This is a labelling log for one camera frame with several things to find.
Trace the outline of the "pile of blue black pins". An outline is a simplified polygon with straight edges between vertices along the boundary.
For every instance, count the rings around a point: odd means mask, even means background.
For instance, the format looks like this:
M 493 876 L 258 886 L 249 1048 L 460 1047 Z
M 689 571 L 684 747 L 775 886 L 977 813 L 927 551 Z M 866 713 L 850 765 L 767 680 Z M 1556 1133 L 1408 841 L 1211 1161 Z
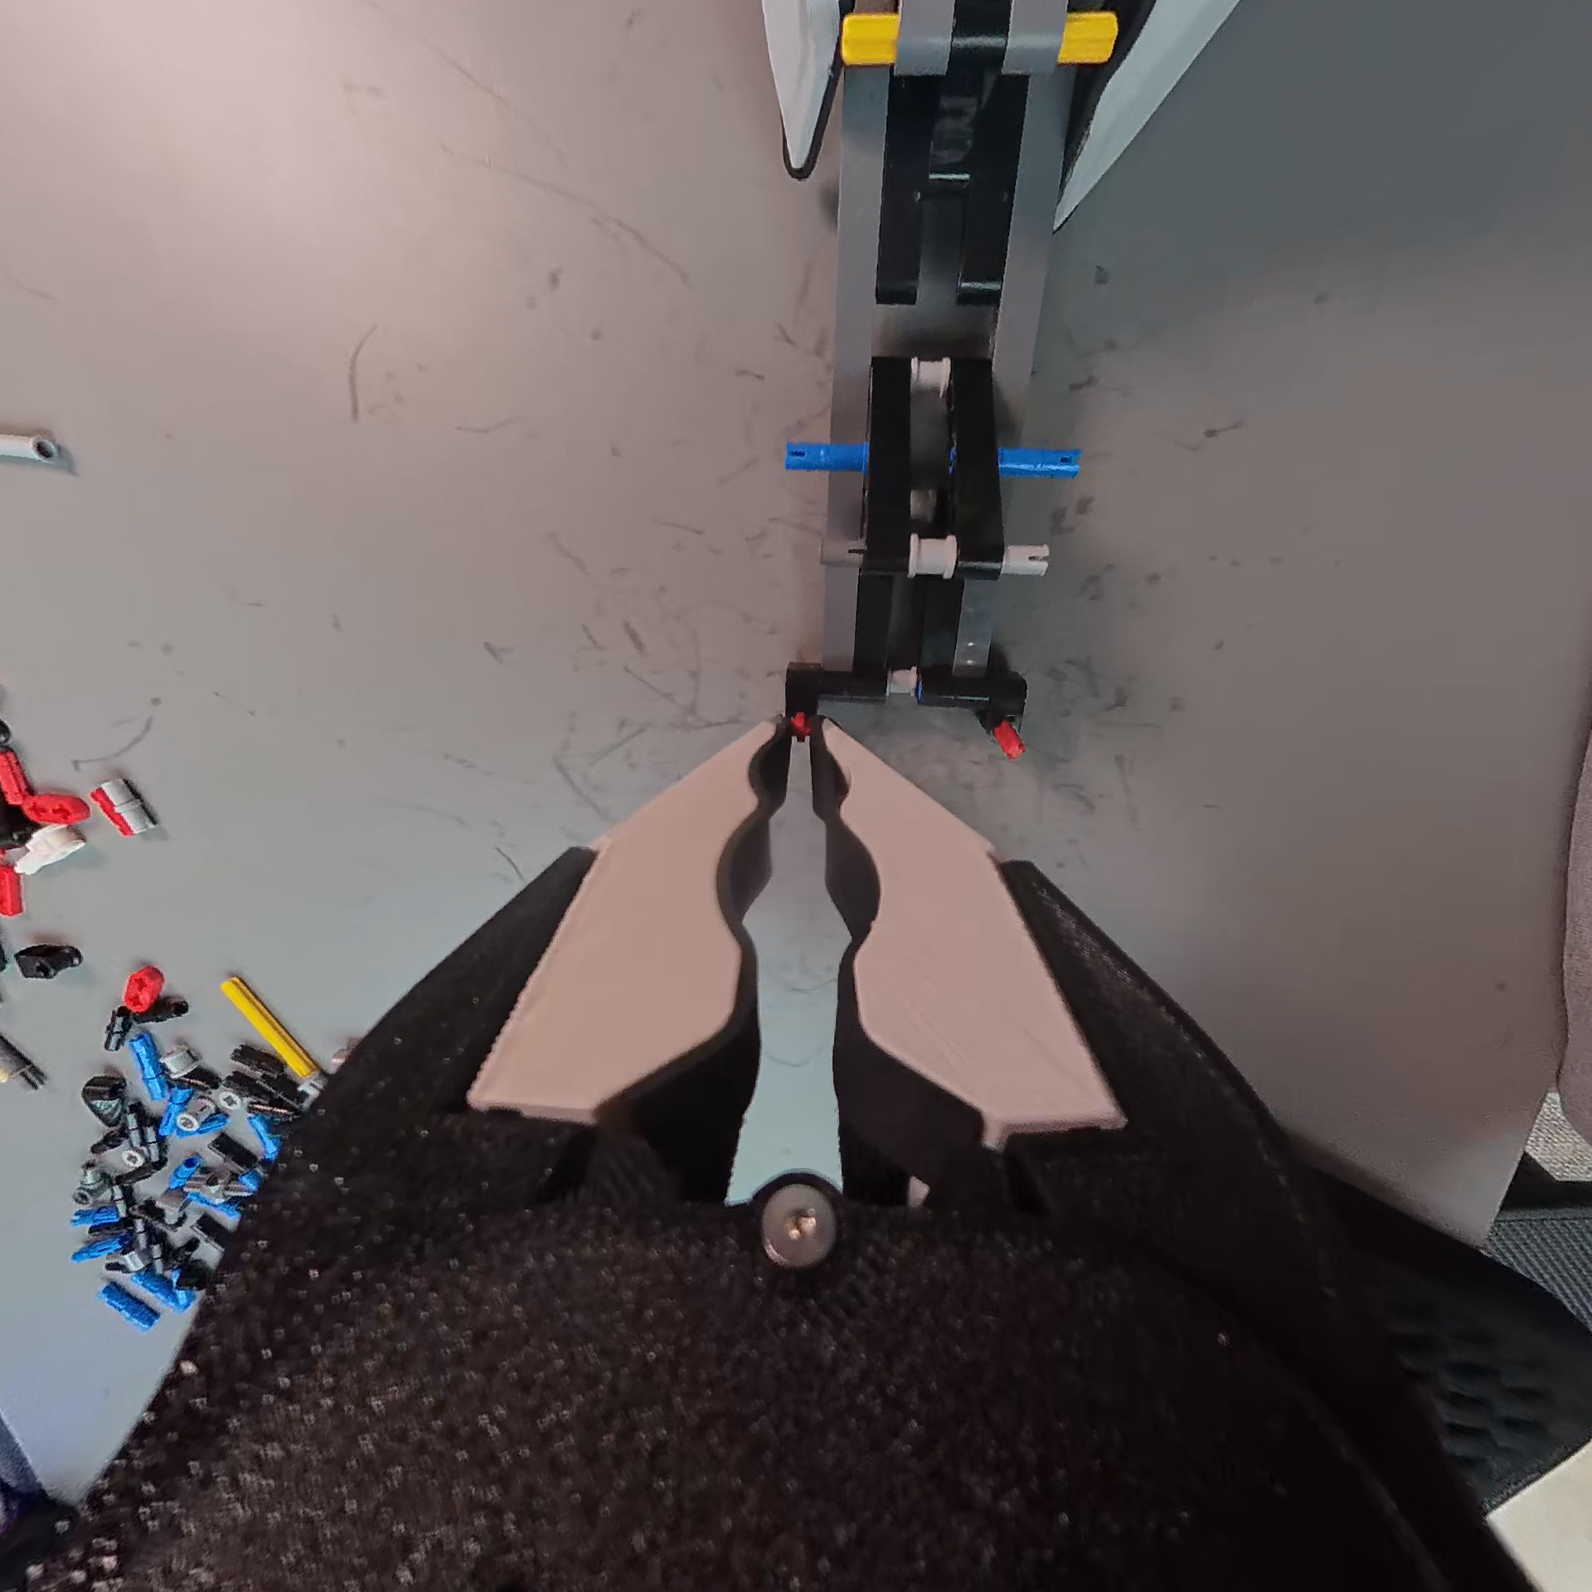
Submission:
M 248 1037 L 211 1065 L 163 1033 L 190 1015 L 168 984 L 146 1014 L 122 1002 L 105 1025 L 108 1065 L 80 1090 L 97 1136 L 73 1188 L 70 1264 L 97 1274 L 107 1314 L 150 1335 L 190 1317 L 214 1284 L 330 1072 L 316 1058 L 322 1075 L 299 1080 L 233 1005 Z

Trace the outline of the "pile of red white bricks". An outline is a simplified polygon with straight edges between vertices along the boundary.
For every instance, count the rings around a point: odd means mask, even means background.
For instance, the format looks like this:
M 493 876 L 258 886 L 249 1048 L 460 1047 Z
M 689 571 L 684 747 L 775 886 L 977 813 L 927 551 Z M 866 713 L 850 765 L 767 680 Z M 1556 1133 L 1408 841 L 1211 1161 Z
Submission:
M 35 783 L 14 730 L 2 723 L 2 917 L 27 912 L 27 888 L 42 871 L 90 848 L 90 826 L 102 823 L 125 839 L 161 828 L 143 788 L 118 773 L 85 791 Z

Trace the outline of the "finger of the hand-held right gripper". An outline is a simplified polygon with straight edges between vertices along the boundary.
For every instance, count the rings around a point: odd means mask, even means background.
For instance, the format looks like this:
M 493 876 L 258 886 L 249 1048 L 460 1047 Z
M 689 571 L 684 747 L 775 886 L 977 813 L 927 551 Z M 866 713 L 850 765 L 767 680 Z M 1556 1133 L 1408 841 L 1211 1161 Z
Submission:
M 810 178 L 845 70 L 841 33 L 850 2 L 762 2 L 762 10 L 783 164 L 790 178 Z
M 1117 4 L 1122 20 L 1113 60 L 1100 77 L 1078 77 L 1082 96 L 1068 133 L 1065 181 L 1052 229 L 1062 229 L 1085 196 L 1126 153 L 1188 70 L 1213 43 L 1238 2 Z

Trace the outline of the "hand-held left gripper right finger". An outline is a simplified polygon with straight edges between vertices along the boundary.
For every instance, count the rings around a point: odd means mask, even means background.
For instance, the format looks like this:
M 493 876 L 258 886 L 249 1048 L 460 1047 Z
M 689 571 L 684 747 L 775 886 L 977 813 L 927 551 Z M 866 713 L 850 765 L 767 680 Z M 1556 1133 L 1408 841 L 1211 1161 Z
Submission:
M 831 720 L 810 732 L 846 929 L 833 1088 L 843 1191 L 903 1206 L 961 1164 L 1128 1116 L 979 831 Z

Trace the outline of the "grey black toy brick chassis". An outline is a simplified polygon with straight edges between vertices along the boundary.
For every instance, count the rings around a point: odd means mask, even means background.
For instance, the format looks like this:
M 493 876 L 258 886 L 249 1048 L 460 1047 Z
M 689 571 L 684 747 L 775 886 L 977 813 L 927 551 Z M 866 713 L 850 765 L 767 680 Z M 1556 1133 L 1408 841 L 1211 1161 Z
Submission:
M 1107 4 L 848 2 L 830 440 L 785 455 L 828 480 L 821 660 L 790 665 L 787 713 L 903 697 L 1024 727 L 995 592 L 1050 548 L 1007 503 L 1082 470 L 1024 431 L 1073 82 L 1118 40 Z

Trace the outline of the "yellow toy axle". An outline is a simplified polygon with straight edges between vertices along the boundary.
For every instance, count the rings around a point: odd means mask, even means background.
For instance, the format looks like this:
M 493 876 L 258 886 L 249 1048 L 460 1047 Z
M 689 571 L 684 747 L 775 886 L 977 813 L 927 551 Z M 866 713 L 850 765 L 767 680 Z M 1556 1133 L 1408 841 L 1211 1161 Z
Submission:
M 314 1080 L 322 1075 L 322 1068 L 307 1050 L 307 1047 L 291 1032 L 271 1005 L 254 990 L 241 975 L 229 975 L 221 985 L 219 994 L 249 1025 L 261 1045 L 289 1068 L 297 1080 Z

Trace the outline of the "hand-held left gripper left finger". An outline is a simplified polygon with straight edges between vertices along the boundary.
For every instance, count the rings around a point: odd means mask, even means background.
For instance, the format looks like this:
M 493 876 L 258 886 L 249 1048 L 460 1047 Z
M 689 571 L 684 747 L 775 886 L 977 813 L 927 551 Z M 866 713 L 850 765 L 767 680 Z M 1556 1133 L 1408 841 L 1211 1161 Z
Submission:
M 639 1140 L 684 1198 L 727 1201 L 762 1065 L 747 916 L 791 745 L 755 727 L 591 846 L 470 1108 Z

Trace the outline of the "grey desk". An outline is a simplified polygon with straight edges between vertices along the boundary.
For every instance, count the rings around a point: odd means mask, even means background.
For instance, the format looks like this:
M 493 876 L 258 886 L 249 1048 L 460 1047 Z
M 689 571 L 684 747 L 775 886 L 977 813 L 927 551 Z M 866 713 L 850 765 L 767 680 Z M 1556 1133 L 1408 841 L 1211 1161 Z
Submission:
M 326 1058 L 821 632 L 833 181 L 757 4 L 4 4 L 4 717 L 135 783 L 27 889 L 4 1415 L 80 1498 L 183 1340 L 70 1262 L 127 972 Z M 1304 1141 L 1468 1239 L 1564 1045 L 1589 4 L 1241 4 L 1052 241 L 1027 758 L 848 712 Z

